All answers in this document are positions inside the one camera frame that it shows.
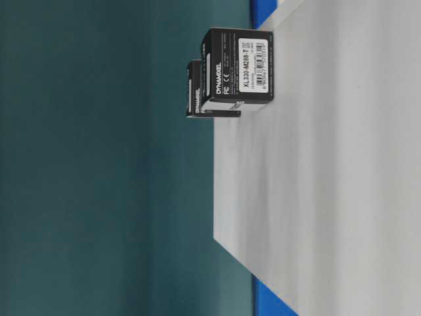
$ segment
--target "dark green background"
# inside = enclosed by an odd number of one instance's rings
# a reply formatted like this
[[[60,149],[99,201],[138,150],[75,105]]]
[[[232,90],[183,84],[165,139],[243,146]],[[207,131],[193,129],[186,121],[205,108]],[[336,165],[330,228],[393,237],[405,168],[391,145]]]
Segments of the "dark green background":
[[[249,2],[0,0],[0,315],[251,315],[185,67]]]

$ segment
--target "white surface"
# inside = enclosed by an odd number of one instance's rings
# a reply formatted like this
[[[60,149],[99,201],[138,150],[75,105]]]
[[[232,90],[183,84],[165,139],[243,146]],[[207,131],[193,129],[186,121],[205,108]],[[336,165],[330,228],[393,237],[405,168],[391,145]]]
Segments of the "white surface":
[[[421,315],[420,17],[306,0],[274,102],[215,119],[214,237],[300,315]]]

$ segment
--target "blue edge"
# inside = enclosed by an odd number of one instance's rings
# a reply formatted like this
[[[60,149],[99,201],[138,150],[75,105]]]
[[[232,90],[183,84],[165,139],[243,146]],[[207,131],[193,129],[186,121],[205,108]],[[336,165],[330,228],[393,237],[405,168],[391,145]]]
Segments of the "blue edge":
[[[254,316],[298,316],[261,281],[253,277]]]
[[[260,25],[276,10],[277,0],[251,0],[251,21],[253,28]],[[279,297],[261,281],[253,277],[255,316],[297,316]]]

